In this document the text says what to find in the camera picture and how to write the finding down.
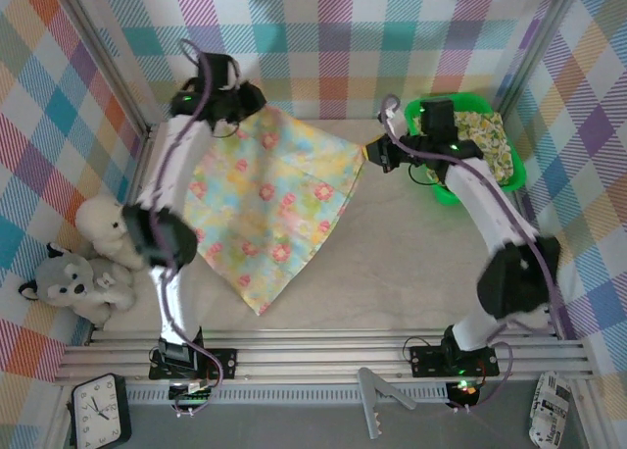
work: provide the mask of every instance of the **gray husky plush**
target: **gray husky plush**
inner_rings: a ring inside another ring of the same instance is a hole
[[[128,310],[135,303],[129,270],[111,260],[82,256],[48,244],[48,258],[35,271],[35,280],[20,287],[28,300],[53,307],[70,307],[96,325],[111,316],[111,307]]]

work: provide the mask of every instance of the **plush toy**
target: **plush toy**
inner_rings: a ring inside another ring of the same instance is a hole
[[[121,204],[104,194],[87,199],[76,211],[76,228],[99,255],[130,270],[141,270],[144,259],[137,254],[121,216]]]
[[[135,303],[129,270],[105,258],[87,261],[53,243],[48,258],[35,271],[35,280],[20,287],[28,300],[53,307],[70,307],[77,315],[101,326],[111,308],[128,310]]]

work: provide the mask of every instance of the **gray floor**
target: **gray floor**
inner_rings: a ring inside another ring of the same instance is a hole
[[[534,382],[508,383],[496,400],[472,415],[453,415],[444,405],[379,407],[383,434],[368,438],[361,405],[288,407],[213,405],[193,419],[178,419],[162,406],[131,406],[133,435],[124,449],[362,449],[535,447],[527,433]],[[587,448],[571,408],[561,446]]]

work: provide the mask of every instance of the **husky plush ear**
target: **husky plush ear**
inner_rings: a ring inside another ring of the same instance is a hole
[[[22,284],[18,289],[22,297],[25,297],[28,300],[39,300],[37,297],[37,281],[32,280],[31,282],[27,282],[26,284]]]
[[[48,250],[48,258],[57,258],[65,255],[66,253],[71,253],[70,250],[62,248],[57,243],[48,243],[46,245],[46,249]]]

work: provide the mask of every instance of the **gray plastic clip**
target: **gray plastic clip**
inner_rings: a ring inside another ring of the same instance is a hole
[[[361,368],[357,372],[357,380],[360,384],[360,391],[362,392],[363,411],[365,412],[365,422],[368,425],[370,439],[376,439],[379,437],[379,434],[381,434],[381,430],[379,429],[381,423],[377,418],[378,413],[374,412],[376,392],[386,397],[396,398],[409,410],[414,410],[418,405],[406,394],[390,385],[368,368]]]

